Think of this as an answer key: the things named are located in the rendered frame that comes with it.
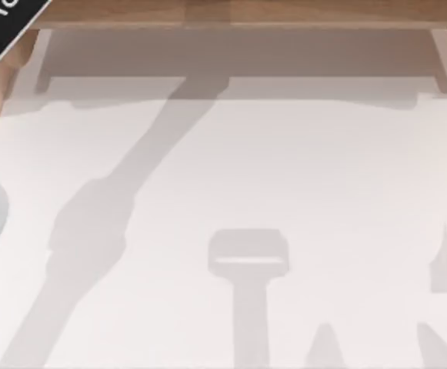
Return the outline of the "wooden open shelf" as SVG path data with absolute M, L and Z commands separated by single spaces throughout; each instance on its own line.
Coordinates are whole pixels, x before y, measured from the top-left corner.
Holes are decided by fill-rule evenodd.
M 447 0 L 52 0 L 0 60 L 0 113 L 44 28 L 180 25 L 447 30 Z

